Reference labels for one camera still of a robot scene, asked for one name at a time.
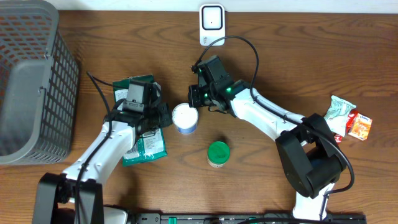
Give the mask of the green white instruction package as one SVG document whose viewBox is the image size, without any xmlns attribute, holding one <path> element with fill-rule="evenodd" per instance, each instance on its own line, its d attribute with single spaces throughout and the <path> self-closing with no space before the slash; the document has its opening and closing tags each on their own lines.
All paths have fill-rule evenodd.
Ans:
<svg viewBox="0 0 398 224">
<path fill-rule="evenodd" d="M 124 80 L 113 82 L 114 100 L 125 99 L 129 88 L 129 79 L 155 83 L 153 75 L 129 77 Z M 145 162 L 155 161 L 167 155 L 164 135 L 161 128 L 144 133 L 125 155 L 123 155 L 123 166 L 132 166 Z"/>
</svg>

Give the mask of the white plastic bottle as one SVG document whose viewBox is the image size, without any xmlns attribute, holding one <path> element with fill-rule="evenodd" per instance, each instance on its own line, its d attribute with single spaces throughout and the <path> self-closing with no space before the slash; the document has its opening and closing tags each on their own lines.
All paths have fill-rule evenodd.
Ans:
<svg viewBox="0 0 398 224">
<path fill-rule="evenodd" d="M 181 134 L 191 134 L 197 128 L 198 111 L 188 103 L 177 105 L 172 111 L 172 121 Z"/>
</svg>

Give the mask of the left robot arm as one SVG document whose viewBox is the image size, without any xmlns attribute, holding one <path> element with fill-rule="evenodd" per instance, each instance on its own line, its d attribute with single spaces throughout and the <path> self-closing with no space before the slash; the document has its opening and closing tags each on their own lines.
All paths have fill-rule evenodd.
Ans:
<svg viewBox="0 0 398 224">
<path fill-rule="evenodd" d="M 40 179 L 33 223 L 135 223 L 134 215 L 103 202 L 103 185 L 136 139 L 172 124 L 167 103 L 148 113 L 107 109 L 101 132 L 83 155 L 61 174 Z"/>
</svg>

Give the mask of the red Nescafe stick sachet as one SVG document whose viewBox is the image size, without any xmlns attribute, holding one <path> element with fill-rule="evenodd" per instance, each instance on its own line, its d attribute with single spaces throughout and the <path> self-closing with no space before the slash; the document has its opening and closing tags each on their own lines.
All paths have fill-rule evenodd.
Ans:
<svg viewBox="0 0 398 224">
<path fill-rule="evenodd" d="M 352 109 L 347 116 L 337 116 L 331 121 L 331 130 L 334 133 L 334 139 L 340 144 L 352 127 L 356 115 L 359 113 L 357 109 Z"/>
</svg>

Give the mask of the green lid small jar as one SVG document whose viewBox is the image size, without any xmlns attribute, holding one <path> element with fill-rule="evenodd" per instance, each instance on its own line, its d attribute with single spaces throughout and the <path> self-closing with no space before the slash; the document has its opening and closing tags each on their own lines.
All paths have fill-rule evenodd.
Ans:
<svg viewBox="0 0 398 224">
<path fill-rule="evenodd" d="M 215 168 L 223 167 L 229 160 L 231 150 L 223 141 L 213 142 L 207 151 L 207 161 L 210 166 Z"/>
</svg>

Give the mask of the orange white small packet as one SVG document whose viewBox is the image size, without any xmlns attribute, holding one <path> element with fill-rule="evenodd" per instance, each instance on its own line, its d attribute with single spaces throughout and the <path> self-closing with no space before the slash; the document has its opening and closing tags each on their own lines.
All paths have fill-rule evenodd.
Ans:
<svg viewBox="0 0 398 224">
<path fill-rule="evenodd" d="M 371 118 L 358 113 L 354 119 L 352 127 L 348 131 L 348 134 L 362 141 L 367 140 L 372 121 L 373 120 Z"/>
</svg>

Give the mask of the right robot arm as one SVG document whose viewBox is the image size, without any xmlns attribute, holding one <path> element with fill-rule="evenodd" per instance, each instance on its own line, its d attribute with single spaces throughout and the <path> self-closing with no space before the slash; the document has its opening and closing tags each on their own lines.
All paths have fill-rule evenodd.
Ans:
<svg viewBox="0 0 398 224">
<path fill-rule="evenodd" d="M 220 112 L 247 121 L 269 136 L 297 193 L 294 218 L 326 220 L 328 198 L 337 192 L 333 186 L 352 166 L 322 116 L 291 113 L 242 80 L 191 85 L 188 102 L 192 108 L 217 106 Z"/>
</svg>

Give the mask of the teal wet wipes pack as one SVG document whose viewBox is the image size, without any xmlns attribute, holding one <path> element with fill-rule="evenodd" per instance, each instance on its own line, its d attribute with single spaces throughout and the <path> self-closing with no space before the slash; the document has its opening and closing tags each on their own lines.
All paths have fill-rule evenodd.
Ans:
<svg viewBox="0 0 398 224">
<path fill-rule="evenodd" d="M 349 118 L 351 110 L 355 109 L 356 105 L 346 101 L 338 96 L 331 96 L 331 104 L 324 116 L 324 119 L 330 130 L 340 136 L 346 135 L 346 123 Z"/>
</svg>

